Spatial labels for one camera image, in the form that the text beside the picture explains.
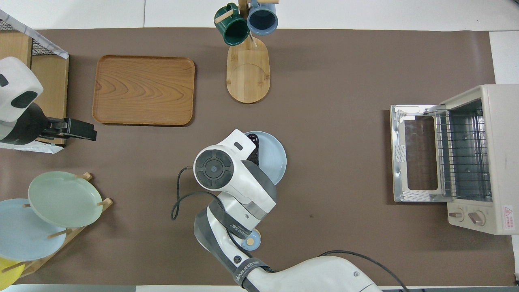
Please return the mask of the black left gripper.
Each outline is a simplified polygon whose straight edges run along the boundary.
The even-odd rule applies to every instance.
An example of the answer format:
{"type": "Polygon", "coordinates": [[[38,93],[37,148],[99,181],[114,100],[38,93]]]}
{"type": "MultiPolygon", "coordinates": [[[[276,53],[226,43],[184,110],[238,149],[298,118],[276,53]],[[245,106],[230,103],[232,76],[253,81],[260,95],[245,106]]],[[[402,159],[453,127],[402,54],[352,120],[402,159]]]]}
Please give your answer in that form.
{"type": "Polygon", "coordinates": [[[49,118],[44,115],[42,109],[35,103],[28,106],[26,111],[15,122],[1,122],[1,143],[13,145],[26,145],[37,138],[67,139],[77,138],[96,141],[97,131],[93,124],[66,118],[67,131],[65,135],[59,135],[59,129],[52,128],[56,123],[62,123],[64,119],[49,118]]]}

